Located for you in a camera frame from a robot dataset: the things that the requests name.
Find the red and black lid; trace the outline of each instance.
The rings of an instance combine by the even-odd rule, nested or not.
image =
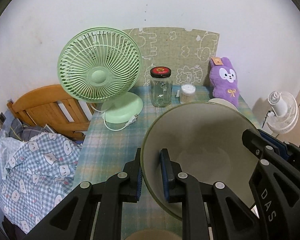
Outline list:
[[[154,67],[150,70],[150,75],[153,78],[167,78],[171,76],[171,69],[168,67]]]

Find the fan center cap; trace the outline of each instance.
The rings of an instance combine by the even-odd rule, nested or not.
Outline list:
[[[89,79],[94,85],[100,86],[107,82],[108,70],[103,67],[95,67],[90,71]]]

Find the black cord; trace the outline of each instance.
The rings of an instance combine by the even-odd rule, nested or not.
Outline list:
[[[268,111],[268,113],[267,113],[267,115],[266,115],[266,117],[265,117],[265,120],[263,121],[263,124],[262,124],[262,127],[261,128],[263,128],[263,126],[265,125],[265,123],[266,123],[266,119],[267,119],[267,117],[268,117],[268,114],[270,113],[271,111],[269,110]]]

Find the white lettering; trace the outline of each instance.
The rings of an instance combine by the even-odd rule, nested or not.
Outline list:
[[[270,218],[270,215],[268,216],[269,222],[271,222],[275,216],[276,216],[275,211],[272,211],[272,213],[271,213],[271,218]]]
[[[265,204],[265,206],[267,207],[267,210],[266,210],[266,211],[268,211],[270,205],[271,205],[271,200],[270,200],[268,203]]]
[[[265,188],[265,190],[264,190],[263,193],[261,194],[262,199],[265,199],[265,198],[267,197],[267,195],[268,195],[268,191],[267,191],[267,189]]]

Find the table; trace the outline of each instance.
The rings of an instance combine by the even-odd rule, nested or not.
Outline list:
[[[137,121],[121,131],[108,130],[100,113],[95,112],[82,146],[73,188],[82,181],[90,181],[92,184],[106,181],[110,176],[122,171],[126,162],[134,160],[137,148],[141,147],[144,135],[152,122],[166,110],[179,104],[179,98],[176,98],[178,89],[180,86],[172,88],[171,105],[157,108],[151,104],[149,86],[132,88],[130,92],[140,96],[144,106]],[[209,99],[210,88],[197,87],[195,100],[206,102]],[[238,110],[260,128],[241,96]],[[145,228],[165,229],[182,236],[182,222],[169,215],[155,202],[143,182],[140,201],[137,204],[123,203],[121,238],[125,239],[133,232]]]

